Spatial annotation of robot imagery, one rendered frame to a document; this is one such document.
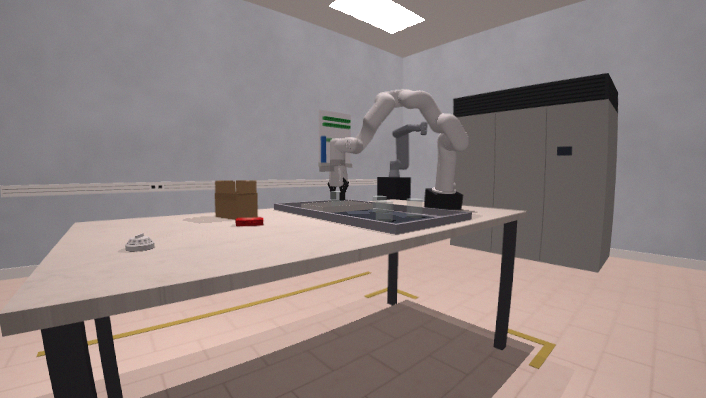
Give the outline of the brown cardboard box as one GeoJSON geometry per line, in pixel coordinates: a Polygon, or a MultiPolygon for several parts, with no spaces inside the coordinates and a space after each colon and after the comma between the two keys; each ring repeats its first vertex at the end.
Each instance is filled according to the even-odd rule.
{"type": "Polygon", "coordinates": [[[215,181],[215,217],[232,219],[258,217],[256,181],[215,181]]]}

